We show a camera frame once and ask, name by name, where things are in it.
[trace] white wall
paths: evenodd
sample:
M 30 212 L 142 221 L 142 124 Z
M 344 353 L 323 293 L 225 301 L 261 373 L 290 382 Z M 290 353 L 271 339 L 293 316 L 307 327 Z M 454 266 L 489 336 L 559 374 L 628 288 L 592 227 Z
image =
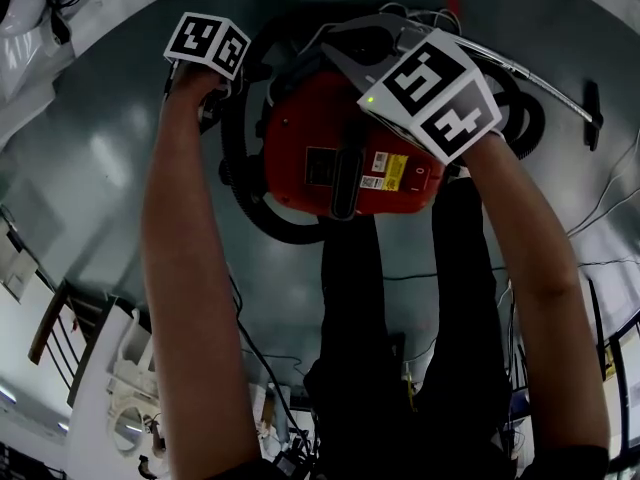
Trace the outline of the white wall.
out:
M 37 276 L 33 276 L 29 281 L 22 302 L 16 301 L 3 286 L 0 286 L 0 384 L 10 389 L 18 398 L 20 393 L 24 393 L 35 402 L 59 414 L 62 419 L 68 420 L 71 417 L 71 408 L 67 405 L 69 389 L 60 377 L 50 354 L 45 350 L 38 366 L 27 357 L 31 341 L 52 297 L 51 290 Z M 65 307 L 60 316 L 80 359 L 85 343 L 79 329 L 71 332 L 73 313 Z M 75 362 L 58 324 L 54 330 L 71 367 L 75 369 Z M 63 372 L 71 380 L 71 375 L 59 357 L 52 338 L 50 346 Z
M 27 284 L 21 302 L 0 285 L 0 384 L 17 398 L 17 404 L 13 405 L 0 396 L 0 441 L 48 466 L 64 469 L 65 434 L 57 424 L 68 423 L 71 418 L 67 405 L 69 390 L 46 350 L 38 366 L 27 357 L 52 297 L 51 290 L 37 276 Z M 61 319 L 80 359 L 85 342 L 80 330 L 70 332 L 73 313 L 69 308 L 63 309 Z M 75 369 L 58 324 L 55 329 Z M 51 342 L 61 368 L 66 369 L 52 339 Z

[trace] forearm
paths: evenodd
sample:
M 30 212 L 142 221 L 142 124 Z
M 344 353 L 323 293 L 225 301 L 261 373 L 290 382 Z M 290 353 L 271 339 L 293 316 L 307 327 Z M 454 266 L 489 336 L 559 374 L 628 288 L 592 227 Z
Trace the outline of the forearm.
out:
M 562 225 L 504 141 L 488 134 L 464 159 L 518 294 L 577 288 L 575 256 Z
M 259 448 L 196 109 L 180 94 L 165 105 L 142 249 L 174 477 L 201 479 L 259 457 Z
M 510 148 L 491 134 L 464 155 L 518 304 L 541 448 L 608 448 L 609 426 L 578 269 L 564 229 Z

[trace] floor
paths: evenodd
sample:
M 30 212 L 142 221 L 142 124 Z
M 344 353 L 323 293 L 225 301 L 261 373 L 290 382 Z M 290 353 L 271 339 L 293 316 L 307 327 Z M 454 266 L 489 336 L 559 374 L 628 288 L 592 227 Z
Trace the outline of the floor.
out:
M 54 103 L 0 154 L 0 201 L 55 282 L 67 277 L 144 303 L 141 202 L 167 73 L 162 51 L 181 13 L 228 16 L 252 36 L 270 16 L 310 1 L 388 0 L 160 0 L 65 71 Z M 445 5 L 445 0 L 396 1 L 424 8 Z M 524 165 L 568 229 L 595 206 L 610 169 L 640 125 L 640 37 L 589 0 L 460 0 L 460 5 L 467 37 L 517 59 L 576 99 L 586 79 L 599 83 L 605 127 L 594 153 L 582 144 L 583 123 L 575 114 L 523 86 L 547 115 L 544 140 Z M 252 94 L 253 119 L 262 97 Z M 304 371 L 319 350 L 321 246 L 285 245 L 255 229 L 218 179 L 218 131 L 207 133 L 203 143 L 227 261 L 245 300 L 246 326 L 264 353 L 295 356 Z M 638 186 L 640 173 L 631 168 L 602 208 Z M 631 200 L 576 237 L 580 261 L 638 257 L 639 213 L 639 201 Z M 377 219 L 385 274 L 435 270 L 430 220 L 429 209 Z M 494 265 L 502 265 L 488 224 L 486 234 Z M 640 270 L 635 263 L 617 263 L 582 271 L 596 283 L 610 333 L 639 306 Z M 501 292 L 504 275 L 498 281 Z M 437 333 L 436 280 L 388 282 L 385 288 L 389 328 L 407 334 L 406 356 L 412 357 Z M 248 362 L 251 376 L 258 375 L 255 361 Z M 299 383 L 295 360 L 272 364 L 283 382 Z M 420 377 L 424 364 L 412 366 Z

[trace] black hose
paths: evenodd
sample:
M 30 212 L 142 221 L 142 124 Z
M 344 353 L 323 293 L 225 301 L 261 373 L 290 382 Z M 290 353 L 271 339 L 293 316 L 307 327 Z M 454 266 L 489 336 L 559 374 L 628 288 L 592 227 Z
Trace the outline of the black hose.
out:
M 503 68 L 485 59 L 474 58 L 480 70 L 493 78 L 503 92 L 494 94 L 499 107 L 509 107 L 509 118 L 502 134 L 515 155 L 522 160 L 529 156 L 540 144 L 546 125 L 544 109 L 540 102 L 526 92 L 522 92 L 513 77 Z M 523 131 L 525 112 L 529 123 Z
M 474 58 L 473 61 L 478 65 L 480 71 L 483 74 L 493 78 L 498 85 L 502 88 L 502 101 L 498 103 L 499 107 L 507 105 L 509 107 L 509 117 L 504 128 L 501 130 L 502 134 L 507 138 L 515 138 L 520 135 L 522 125 L 524 124 L 524 108 L 520 101 L 518 101 L 516 95 L 520 94 L 520 87 L 513 79 L 513 77 L 507 73 L 500 66 L 495 65 L 493 62 L 489 62 L 485 59 Z
M 258 229 L 288 244 L 312 244 L 324 240 L 319 224 L 303 226 L 292 224 L 277 215 L 264 200 L 254 200 L 250 176 L 247 173 L 247 145 L 244 139 L 245 89 L 229 102 L 222 117 L 222 151 L 224 153 L 229 184 L 242 211 Z
M 515 155 L 522 160 L 529 156 L 540 144 L 544 135 L 546 117 L 542 105 L 531 94 L 521 92 L 517 97 L 520 99 L 520 104 L 529 114 L 529 124 L 521 135 L 507 139 L 507 144 L 509 144 Z

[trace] hand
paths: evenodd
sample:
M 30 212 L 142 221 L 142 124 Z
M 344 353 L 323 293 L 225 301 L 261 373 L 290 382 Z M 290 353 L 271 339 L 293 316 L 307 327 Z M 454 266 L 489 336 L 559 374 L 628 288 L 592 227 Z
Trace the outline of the hand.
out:
M 201 64 L 181 62 L 173 78 L 170 97 L 186 98 L 198 106 L 221 83 L 222 77 L 212 69 Z

